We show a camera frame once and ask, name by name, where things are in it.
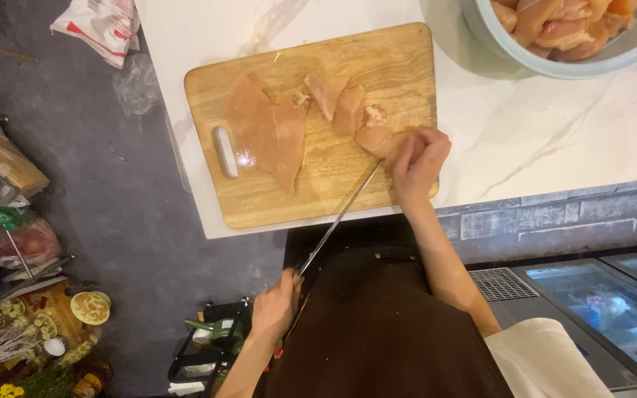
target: cutting board handle hole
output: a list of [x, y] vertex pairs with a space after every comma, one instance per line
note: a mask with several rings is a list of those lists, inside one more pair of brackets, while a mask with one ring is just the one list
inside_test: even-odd
[[215, 126], [211, 135], [213, 136], [213, 145], [215, 146], [215, 152], [218, 154], [218, 161], [223, 169], [223, 174], [225, 174], [225, 177], [234, 180], [238, 177], [238, 172], [228, 131], [223, 126]]

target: wooden cutting board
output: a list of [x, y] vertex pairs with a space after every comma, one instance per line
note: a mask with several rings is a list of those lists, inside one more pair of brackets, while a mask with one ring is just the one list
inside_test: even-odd
[[[254, 74], [271, 101], [295, 99], [308, 90], [309, 72], [349, 76], [348, 86], [362, 84], [366, 104], [380, 104], [396, 131], [408, 126], [436, 125], [432, 36], [427, 25], [409, 23], [393, 28], [315, 42], [299, 47], [252, 55], [191, 70], [184, 85], [205, 160], [220, 208], [228, 226], [249, 227], [303, 220], [340, 213], [350, 196], [375, 165], [375, 158], [352, 137], [339, 137], [323, 120], [316, 104], [307, 115], [304, 164], [294, 197], [273, 177], [256, 167], [239, 168], [230, 179], [221, 168], [212, 139], [217, 126], [232, 130], [223, 116], [228, 89], [240, 74]], [[391, 178], [379, 170], [358, 196], [351, 211], [393, 205]], [[429, 197], [436, 195], [438, 184]]]

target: brown apron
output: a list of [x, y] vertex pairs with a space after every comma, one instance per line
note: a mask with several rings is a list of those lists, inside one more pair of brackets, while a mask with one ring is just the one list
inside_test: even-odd
[[257, 395], [512, 397], [471, 317], [429, 294], [414, 249], [348, 249], [313, 266]]

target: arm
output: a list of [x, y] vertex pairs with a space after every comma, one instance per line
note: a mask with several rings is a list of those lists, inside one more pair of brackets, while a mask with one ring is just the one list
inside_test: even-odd
[[255, 299], [252, 330], [217, 398], [251, 398], [277, 341], [289, 328], [299, 303], [303, 278], [285, 269], [279, 281]]
[[[415, 140], [424, 140], [426, 148], [410, 165]], [[412, 226], [432, 294], [444, 303], [471, 315], [485, 338], [498, 333], [500, 325], [481, 296], [429, 202], [429, 189], [437, 180], [451, 149], [446, 134], [435, 128], [420, 128], [415, 137], [405, 140], [393, 171], [397, 199]]]

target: gray brick wall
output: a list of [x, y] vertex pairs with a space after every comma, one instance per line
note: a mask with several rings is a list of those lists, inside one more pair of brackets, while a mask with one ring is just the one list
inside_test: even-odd
[[465, 263], [637, 245], [637, 181], [436, 210]]

